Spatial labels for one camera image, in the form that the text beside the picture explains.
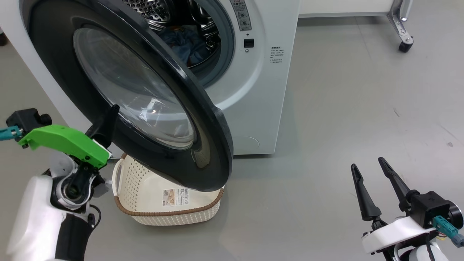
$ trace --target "gray floor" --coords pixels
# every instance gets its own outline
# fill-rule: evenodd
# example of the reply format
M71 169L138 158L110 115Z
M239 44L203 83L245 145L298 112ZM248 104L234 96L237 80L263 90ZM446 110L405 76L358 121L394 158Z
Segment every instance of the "gray floor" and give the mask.
M145 227L119 212L112 195L94 200L103 221L86 260L383 260L363 253L370 224L349 170L358 164L391 222L402 213L380 156L411 188L464 207L462 13L459 0L416 1L408 54L397 51L383 17L301 20L275 155L236 158L219 213L202 224ZM1 47L0 58L0 121L36 107L64 123L15 50ZM48 154L2 143L2 254L27 180L46 168ZM463 249L439 243L450 260L462 259Z

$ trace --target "door glass window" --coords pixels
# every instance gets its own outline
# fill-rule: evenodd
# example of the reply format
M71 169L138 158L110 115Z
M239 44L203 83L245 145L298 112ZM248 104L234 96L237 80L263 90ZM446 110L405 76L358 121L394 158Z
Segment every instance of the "door glass window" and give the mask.
M192 123L160 76L131 50L104 31L74 32L77 58L103 97L120 115L150 138L174 149L193 143Z

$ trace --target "basket label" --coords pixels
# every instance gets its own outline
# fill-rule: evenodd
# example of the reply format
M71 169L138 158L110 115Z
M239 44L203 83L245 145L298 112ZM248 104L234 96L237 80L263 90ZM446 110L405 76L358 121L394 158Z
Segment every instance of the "basket label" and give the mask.
M163 191L163 206L188 205L188 189L165 189Z

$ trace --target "warning label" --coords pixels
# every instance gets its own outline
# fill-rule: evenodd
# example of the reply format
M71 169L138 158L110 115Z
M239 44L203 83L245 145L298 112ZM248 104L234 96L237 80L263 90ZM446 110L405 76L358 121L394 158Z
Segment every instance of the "warning label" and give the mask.
M270 64L282 63L283 58L284 58L284 49L282 49L280 46L271 47L271 55L269 58Z
M240 31L251 30L250 16L246 8L245 0L230 0L232 7L237 17L238 26Z

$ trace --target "metal stand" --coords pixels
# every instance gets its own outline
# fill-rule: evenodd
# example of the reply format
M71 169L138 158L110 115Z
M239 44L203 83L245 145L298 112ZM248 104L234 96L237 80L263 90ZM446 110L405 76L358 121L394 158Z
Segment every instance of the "metal stand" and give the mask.
M411 12L412 0L404 0L403 6L401 7L401 21L406 22Z
M401 17L401 6L402 5L403 5L403 0L394 0L392 4L392 8L388 12L387 17L392 23L393 28L395 28L396 33L401 38L402 42L400 44L399 50L402 52L408 52L409 49L411 49L412 44L414 43L414 40L412 39L412 36L409 35L409 33L406 31L406 28L403 25L402 17ZM407 9L410 9L410 7L411 7L411 1L409 1Z

